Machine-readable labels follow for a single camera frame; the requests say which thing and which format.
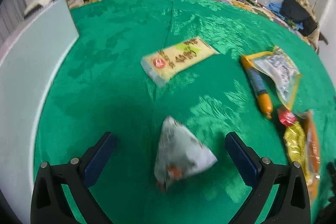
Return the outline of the white triangular rice ball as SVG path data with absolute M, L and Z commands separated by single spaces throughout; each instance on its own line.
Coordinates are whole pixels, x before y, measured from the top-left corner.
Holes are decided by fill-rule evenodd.
M 154 175 L 157 185 L 167 190 L 173 182 L 211 168 L 218 161 L 212 151 L 173 117 L 162 124 Z

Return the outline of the pale yellow snack bar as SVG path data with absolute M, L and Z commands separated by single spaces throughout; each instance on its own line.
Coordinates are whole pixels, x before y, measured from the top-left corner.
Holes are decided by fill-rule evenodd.
M 144 56 L 141 66 L 156 85 L 163 87 L 179 72 L 217 54 L 197 36 Z

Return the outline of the yellow red snack pouch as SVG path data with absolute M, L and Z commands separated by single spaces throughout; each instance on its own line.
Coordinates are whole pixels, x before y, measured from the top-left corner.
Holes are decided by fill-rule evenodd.
M 285 126 L 284 143 L 290 162 L 305 163 L 306 135 L 297 117 L 288 109 L 277 110 L 280 123 Z

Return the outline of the orange snack packet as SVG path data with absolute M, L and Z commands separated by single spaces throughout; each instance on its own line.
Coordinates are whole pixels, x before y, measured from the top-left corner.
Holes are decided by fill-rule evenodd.
M 304 172 L 310 203 L 316 199 L 320 180 L 320 148 L 317 129 L 313 120 L 313 111 L 301 114 L 300 122 L 306 136 Z

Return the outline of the orange sausage stick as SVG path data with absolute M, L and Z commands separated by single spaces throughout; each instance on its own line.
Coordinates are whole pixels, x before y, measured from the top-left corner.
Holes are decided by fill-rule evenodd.
M 271 114 L 273 112 L 273 104 L 266 90 L 263 79 L 260 76 L 259 71 L 254 67 L 252 67 L 252 65 L 247 60 L 247 57 L 245 55 L 241 55 L 240 61 L 250 81 L 251 87 L 255 93 L 255 97 L 261 112 L 267 119 L 271 119 L 272 118 Z

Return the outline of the clear yellow-edged snack pouch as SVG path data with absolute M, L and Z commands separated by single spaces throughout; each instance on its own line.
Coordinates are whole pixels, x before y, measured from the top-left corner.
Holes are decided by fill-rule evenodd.
M 283 106 L 293 108 L 301 73 L 294 61 L 278 46 L 272 51 L 247 55 L 246 61 L 257 71 L 270 77 Z

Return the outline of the green patterned bed cover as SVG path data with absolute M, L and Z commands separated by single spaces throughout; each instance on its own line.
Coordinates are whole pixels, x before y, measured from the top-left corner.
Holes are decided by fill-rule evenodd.
M 300 73 L 293 111 L 312 111 L 321 153 L 311 216 L 326 206 L 335 159 L 335 88 L 293 31 L 227 2 L 103 0 L 71 10 L 79 38 L 59 68 L 40 117 L 34 169 L 81 156 L 107 131 L 117 137 L 92 195 L 114 223 L 227 223 L 251 191 L 225 147 L 236 132 L 287 164 L 284 126 L 263 114 L 242 55 L 280 48 Z M 161 190 L 154 175 L 163 121 L 172 117 L 217 162 Z

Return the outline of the white storage box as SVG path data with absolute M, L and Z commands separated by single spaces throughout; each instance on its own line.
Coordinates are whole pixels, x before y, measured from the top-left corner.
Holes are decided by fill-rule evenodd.
M 30 221 L 43 105 L 78 38 L 66 0 L 55 0 L 25 20 L 1 47 L 1 191 L 21 223 Z

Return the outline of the black bag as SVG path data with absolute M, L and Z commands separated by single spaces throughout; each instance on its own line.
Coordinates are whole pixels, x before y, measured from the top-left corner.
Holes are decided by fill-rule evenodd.
M 314 11 L 308 0 L 284 0 L 280 14 L 295 24 L 302 24 L 299 32 L 303 36 L 311 35 L 318 28 Z

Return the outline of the blue cloth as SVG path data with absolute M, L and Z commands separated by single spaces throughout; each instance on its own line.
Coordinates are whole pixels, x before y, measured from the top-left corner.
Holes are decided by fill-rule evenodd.
M 282 16 L 281 14 L 282 3 L 280 2 L 269 2 L 267 9 L 277 16 Z

